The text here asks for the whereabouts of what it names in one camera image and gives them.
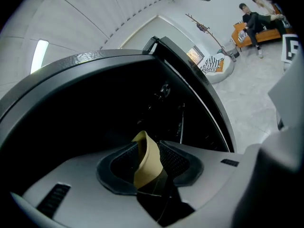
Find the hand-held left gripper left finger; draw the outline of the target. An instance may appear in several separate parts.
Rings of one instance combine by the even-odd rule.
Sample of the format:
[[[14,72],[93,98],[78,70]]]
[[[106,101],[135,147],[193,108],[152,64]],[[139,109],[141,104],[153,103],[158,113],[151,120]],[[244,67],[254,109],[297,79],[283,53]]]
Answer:
[[[22,196],[11,195],[18,207],[39,227],[160,227],[135,196],[116,195],[97,179],[99,161],[118,150],[121,147],[69,159],[34,183]],[[70,189],[53,218],[48,218],[37,207],[56,184],[66,184]]]

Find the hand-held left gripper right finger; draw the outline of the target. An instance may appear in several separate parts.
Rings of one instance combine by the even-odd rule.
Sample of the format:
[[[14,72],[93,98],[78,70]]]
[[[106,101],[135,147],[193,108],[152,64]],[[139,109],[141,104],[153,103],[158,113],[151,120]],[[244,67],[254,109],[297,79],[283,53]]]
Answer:
[[[234,214],[249,185],[259,144],[247,147],[244,154],[218,152],[160,141],[162,151],[177,156],[172,163],[177,177],[173,183],[182,202],[197,213]]]

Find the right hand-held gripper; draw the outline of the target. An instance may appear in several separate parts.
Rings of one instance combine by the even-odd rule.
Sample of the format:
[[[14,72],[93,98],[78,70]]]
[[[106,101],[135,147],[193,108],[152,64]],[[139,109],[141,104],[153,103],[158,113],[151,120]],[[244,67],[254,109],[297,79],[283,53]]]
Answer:
[[[276,108],[278,130],[304,125],[304,49],[295,34],[283,35],[284,73],[268,95]]]

